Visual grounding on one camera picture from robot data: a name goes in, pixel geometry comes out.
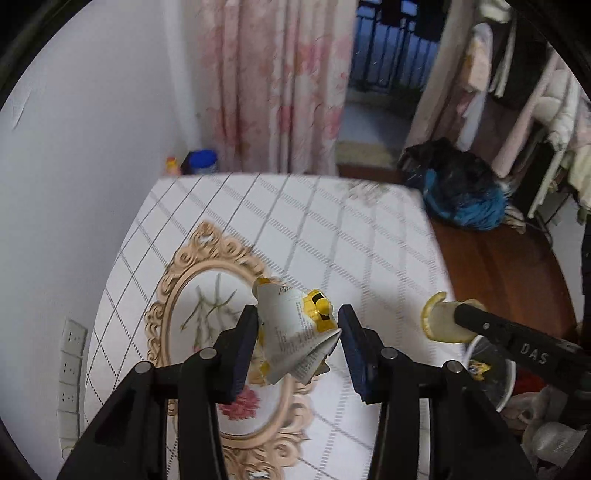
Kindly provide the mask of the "orange peel piece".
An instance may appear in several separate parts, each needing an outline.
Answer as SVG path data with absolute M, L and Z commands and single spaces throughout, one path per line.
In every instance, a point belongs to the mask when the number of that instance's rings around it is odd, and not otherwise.
M 438 292 L 424 305 L 421 313 L 421 327 L 432 341 L 459 344 L 471 342 L 477 334 L 456 324 L 454 313 L 463 303 L 485 311 L 485 306 L 476 299 L 462 302 L 447 301 L 446 292 Z

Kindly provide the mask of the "yellow orange box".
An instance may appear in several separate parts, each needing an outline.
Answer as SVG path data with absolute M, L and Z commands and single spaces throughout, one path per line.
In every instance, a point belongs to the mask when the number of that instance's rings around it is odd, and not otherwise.
M 256 279 L 252 287 L 259 315 L 266 383 L 276 384 L 290 375 L 307 385 L 329 372 L 327 358 L 339 342 L 342 330 L 332 315 L 332 302 L 322 291 L 301 291 L 274 279 Z

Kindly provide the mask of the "yellow wrapper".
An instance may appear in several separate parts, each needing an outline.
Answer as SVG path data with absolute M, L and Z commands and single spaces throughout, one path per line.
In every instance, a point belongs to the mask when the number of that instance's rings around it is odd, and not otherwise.
M 475 381 L 485 380 L 485 374 L 491 370 L 491 366 L 484 362 L 471 359 L 468 363 L 468 371 Z

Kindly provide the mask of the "white round trash bin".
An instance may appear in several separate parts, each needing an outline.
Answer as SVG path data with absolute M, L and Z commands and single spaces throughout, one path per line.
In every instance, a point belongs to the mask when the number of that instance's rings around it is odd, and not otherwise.
M 476 382 L 497 411 L 501 412 L 513 395 L 516 363 L 500 347 L 483 336 L 477 336 L 466 349 L 463 363 L 467 370 L 471 359 L 491 366 L 491 370 L 485 374 L 485 380 Z

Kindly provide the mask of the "white patterned tablecloth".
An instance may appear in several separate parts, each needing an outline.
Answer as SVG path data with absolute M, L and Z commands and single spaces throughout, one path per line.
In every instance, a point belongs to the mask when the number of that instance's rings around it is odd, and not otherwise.
M 147 195 L 89 337 L 85 419 L 138 362 L 178 364 L 242 309 L 263 324 L 245 387 L 217 409 L 233 479 L 363 479 L 380 409 L 353 389 L 339 307 L 416 362 L 460 359 L 422 310 L 451 285 L 422 200 L 394 185 L 311 176 L 165 178 Z

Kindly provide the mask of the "blue lidded container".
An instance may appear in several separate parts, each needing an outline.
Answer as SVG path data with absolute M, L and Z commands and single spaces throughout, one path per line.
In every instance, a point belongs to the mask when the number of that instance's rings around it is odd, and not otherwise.
M 217 154 L 204 149 L 189 152 L 181 165 L 183 175 L 204 175 L 217 171 Z

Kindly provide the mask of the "hanging clothes rack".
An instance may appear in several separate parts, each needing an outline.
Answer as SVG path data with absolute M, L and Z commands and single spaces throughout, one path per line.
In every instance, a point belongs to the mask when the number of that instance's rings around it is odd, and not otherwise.
M 505 1 L 422 1 L 436 60 L 405 149 L 440 138 L 484 160 L 524 229 L 560 188 L 590 210 L 590 100 L 556 49 Z

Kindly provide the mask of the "pink floral curtain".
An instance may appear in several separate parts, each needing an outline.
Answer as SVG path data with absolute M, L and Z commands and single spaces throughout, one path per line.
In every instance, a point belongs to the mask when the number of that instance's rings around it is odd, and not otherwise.
M 334 175 L 355 1 L 190 1 L 204 146 L 222 171 Z

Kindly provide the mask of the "white wall power strip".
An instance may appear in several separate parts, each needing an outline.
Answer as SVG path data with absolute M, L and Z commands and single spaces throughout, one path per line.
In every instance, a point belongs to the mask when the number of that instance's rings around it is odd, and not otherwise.
M 65 461 L 80 436 L 80 385 L 88 330 L 67 319 L 60 343 L 58 368 L 58 434 Z

